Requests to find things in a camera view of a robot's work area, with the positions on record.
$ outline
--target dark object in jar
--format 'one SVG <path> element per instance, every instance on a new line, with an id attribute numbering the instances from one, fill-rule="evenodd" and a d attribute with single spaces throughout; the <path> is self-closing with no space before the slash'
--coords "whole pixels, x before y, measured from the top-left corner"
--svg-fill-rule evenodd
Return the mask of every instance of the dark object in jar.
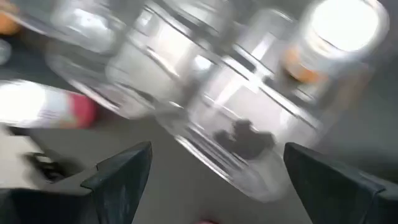
<path id="1" fill-rule="evenodd" d="M 243 159 L 255 159 L 262 151 L 275 146 L 272 133 L 253 130 L 252 122 L 246 119 L 235 121 L 232 134 L 225 130 L 217 131 L 214 139 L 226 150 Z"/>

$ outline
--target orange object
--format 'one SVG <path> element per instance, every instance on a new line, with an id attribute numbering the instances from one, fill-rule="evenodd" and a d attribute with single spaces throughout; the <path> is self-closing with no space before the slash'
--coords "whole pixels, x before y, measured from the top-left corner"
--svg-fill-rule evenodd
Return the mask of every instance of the orange object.
<path id="1" fill-rule="evenodd" d="M 17 7 L 5 1 L 0 1 L 0 7 L 4 11 L 8 12 L 16 13 L 18 11 Z M 0 12 L 0 34 L 12 35 L 17 33 L 20 29 L 21 26 L 18 23 L 5 13 Z"/>
<path id="2" fill-rule="evenodd" d="M 307 69 L 300 63 L 297 51 L 293 47 L 286 51 L 284 63 L 289 74 L 302 83 L 316 83 L 321 78 L 318 72 Z"/>

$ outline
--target white bottle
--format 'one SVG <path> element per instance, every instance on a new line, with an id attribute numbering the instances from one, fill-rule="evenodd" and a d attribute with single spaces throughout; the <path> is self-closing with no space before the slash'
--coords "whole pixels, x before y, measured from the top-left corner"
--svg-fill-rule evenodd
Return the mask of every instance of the white bottle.
<path id="1" fill-rule="evenodd" d="M 25 80 L 0 82 L 0 123 L 19 128 L 84 128 L 95 117 L 87 96 Z"/>

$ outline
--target glass jar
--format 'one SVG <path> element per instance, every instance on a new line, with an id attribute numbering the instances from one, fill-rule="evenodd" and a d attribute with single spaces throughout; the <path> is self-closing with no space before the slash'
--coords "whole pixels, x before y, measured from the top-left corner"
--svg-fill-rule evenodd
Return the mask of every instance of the glass jar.
<path id="1" fill-rule="evenodd" d="M 389 16 L 378 1 L 315 2 L 284 53 L 284 67 L 302 83 L 333 79 L 369 55 L 388 27 Z"/>
<path id="2" fill-rule="evenodd" d="M 58 2 L 51 19 L 47 64 L 75 88 L 115 110 L 124 99 L 109 82 L 106 69 L 143 7 L 143 0 Z"/>
<path id="3" fill-rule="evenodd" d="M 266 86 L 265 65 L 281 48 L 294 21 L 261 9 L 210 81 L 186 105 L 164 100 L 159 123 L 194 156 L 246 195 L 279 198 L 288 186 L 282 153 L 286 141 L 308 144 L 318 121 Z"/>
<path id="4" fill-rule="evenodd" d="M 233 5 L 219 0 L 176 4 L 147 2 L 106 69 L 126 99 L 117 109 L 122 116 L 151 114 L 159 99 L 188 103 L 219 60 L 217 43 L 233 23 Z"/>

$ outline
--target clear glass container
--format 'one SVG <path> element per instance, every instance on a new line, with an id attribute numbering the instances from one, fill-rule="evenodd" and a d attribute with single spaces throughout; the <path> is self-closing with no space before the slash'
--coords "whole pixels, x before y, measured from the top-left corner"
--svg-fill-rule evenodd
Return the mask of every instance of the clear glass container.
<path id="1" fill-rule="evenodd" d="M 217 43 L 233 23 L 232 4 L 214 2 L 214 8 L 200 5 L 190 13 L 167 2 L 146 2 L 114 55 L 56 43 L 49 48 L 49 64 L 83 93 L 127 118 L 153 113 L 159 98 L 184 104 L 208 80 L 219 60 Z"/>
<path id="2" fill-rule="evenodd" d="M 0 3 L 0 9 L 28 29 L 53 37 L 60 35 L 57 31 L 61 31 L 58 29 L 59 24 L 53 23 L 54 17 L 59 15 L 65 17 L 69 14 L 69 19 L 71 19 L 70 14 L 73 9 L 80 8 L 93 12 L 94 7 L 92 6 L 102 4 L 112 11 L 113 16 L 118 20 L 127 22 L 134 21 L 131 20 L 131 17 L 139 15 L 144 1 L 113 0 L 107 2 L 104 0 L 7 0 Z"/>
<path id="3" fill-rule="evenodd" d="M 120 52 L 144 1 L 60 1 L 52 14 L 47 64 L 77 89 L 114 110 L 123 102 L 106 69 Z"/>
<path id="4" fill-rule="evenodd" d="M 185 105 L 165 99 L 156 107 L 159 123 L 180 144 L 263 202 L 280 198 L 289 186 L 285 143 L 314 144 L 366 80 L 363 70 L 352 69 L 350 79 L 333 83 L 336 88 L 295 82 L 281 72 L 280 61 L 295 31 L 285 13 L 258 10 L 199 94 Z M 331 97 L 308 104 L 297 96 L 308 89 Z"/>
<path id="5" fill-rule="evenodd" d="M 333 79 L 368 56 L 388 30 L 389 16 L 378 1 L 314 2 L 283 55 L 284 67 L 303 83 Z"/>

